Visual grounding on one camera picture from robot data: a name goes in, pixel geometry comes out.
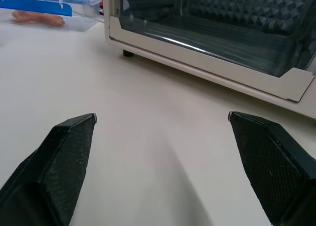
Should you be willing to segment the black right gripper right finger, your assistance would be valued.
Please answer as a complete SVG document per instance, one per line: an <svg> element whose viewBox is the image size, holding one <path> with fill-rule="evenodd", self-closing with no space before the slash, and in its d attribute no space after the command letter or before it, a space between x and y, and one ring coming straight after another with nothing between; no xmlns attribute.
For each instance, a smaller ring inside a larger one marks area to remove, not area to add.
<svg viewBox="0 0 316 226"><path fill-rule="evenodd" d="M316 160L278 123L230 112L244 171L274 226L316 224Z"/></svg>

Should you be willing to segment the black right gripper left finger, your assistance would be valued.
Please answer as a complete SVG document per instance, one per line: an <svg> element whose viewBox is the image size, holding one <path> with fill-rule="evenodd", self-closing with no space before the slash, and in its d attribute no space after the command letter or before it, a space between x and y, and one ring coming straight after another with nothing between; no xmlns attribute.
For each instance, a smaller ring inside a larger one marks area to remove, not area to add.
<svg viewBox="0 0 316 226"><path fill-rule="evenodd" d="M86 169L97 116L55 125L0 189L2 226L68 226Z"/></svg>

